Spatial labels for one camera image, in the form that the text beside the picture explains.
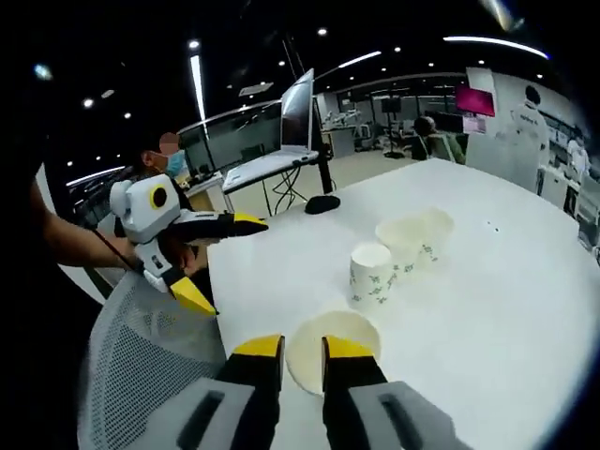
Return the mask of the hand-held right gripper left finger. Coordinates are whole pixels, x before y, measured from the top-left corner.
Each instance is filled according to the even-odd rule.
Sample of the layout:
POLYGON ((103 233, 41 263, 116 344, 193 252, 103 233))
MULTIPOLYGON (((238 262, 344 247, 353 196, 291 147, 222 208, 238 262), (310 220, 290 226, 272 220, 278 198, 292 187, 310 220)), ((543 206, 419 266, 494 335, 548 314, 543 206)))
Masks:
POLYGON ((279 420, 285 337, 237 346, 214 379, 191 384, 165 406, 163 449, 268 449, 279 420))

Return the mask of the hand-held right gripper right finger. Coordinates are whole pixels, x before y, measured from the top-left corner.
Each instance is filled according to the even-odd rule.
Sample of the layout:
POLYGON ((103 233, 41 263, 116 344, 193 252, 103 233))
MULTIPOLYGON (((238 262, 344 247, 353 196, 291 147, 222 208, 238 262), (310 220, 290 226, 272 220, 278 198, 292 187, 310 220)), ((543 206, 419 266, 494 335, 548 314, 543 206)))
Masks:
POLYGON ((405 382, 389 382, 373 352, 322 338, 322 421, 333 449, 467 449, 452 418, 405 382))

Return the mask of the person's left hand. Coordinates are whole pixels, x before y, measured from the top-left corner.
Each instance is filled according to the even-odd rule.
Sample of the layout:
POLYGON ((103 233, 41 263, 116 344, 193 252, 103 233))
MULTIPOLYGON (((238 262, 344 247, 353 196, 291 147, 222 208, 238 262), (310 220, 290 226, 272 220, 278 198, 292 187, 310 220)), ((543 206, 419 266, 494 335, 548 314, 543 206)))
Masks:
POLYGON ((193 277, 208 267, 208 244, 203 240, 184 243, 171 236, 159 237, 158 245, 166 260, 180 268, 186 276, 193 277))

